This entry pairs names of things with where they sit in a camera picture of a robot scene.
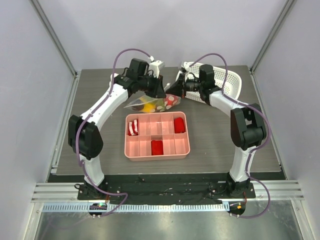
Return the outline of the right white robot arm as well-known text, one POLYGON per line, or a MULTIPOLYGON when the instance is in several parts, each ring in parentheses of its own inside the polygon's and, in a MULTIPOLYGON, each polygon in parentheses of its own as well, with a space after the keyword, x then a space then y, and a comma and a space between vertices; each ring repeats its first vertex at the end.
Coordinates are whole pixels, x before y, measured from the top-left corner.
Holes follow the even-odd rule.
POLYGON ((258 104, 247 104, 225 93, 218 85, 212 65, 184 62, 166 93, 204 102, 230 118, 230 136, 235 145, 233 163, 226 178, 226 193, 240 198, 250 188, 254 155, 267 136, 264 116, 258 104))

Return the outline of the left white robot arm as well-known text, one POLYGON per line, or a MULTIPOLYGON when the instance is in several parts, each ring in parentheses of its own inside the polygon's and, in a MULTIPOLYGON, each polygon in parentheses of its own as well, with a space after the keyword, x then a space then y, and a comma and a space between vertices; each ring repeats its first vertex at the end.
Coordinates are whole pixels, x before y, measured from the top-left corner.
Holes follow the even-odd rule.
POLYGON ((72 115, 68 120, 68 145, 76 154, 78 164, 84 172, 84 184, 79 193, 90 199, 102 199, 107 195, 105 175, 102 172, 100 153, 104 143, 101 129, 112 113, 132 94, 138 91, 147 96, 162 99, 166 94, 160 74, 165 63, 161 60, 147 62, 133 58, 123 73, 113 72, 108 90, 80 116, 72 115))

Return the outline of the clear zip top bag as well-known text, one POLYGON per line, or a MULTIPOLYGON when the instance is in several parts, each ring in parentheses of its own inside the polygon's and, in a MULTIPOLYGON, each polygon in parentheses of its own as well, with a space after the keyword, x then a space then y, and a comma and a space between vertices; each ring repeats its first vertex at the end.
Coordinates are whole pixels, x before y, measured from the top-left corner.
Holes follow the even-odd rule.
POLYGON ((167 111, 165 110, 165 105, 164 105, 165 98, 152 98, 147 95, 143 95, 131 101, 130 103, 128 103, 124 108, 128 110, 144 113, 144 112, 141 112, 143 105, 145 103, 154 103, 156 105, 156 111, 152 113, 161 113, 161 112, 167 111))

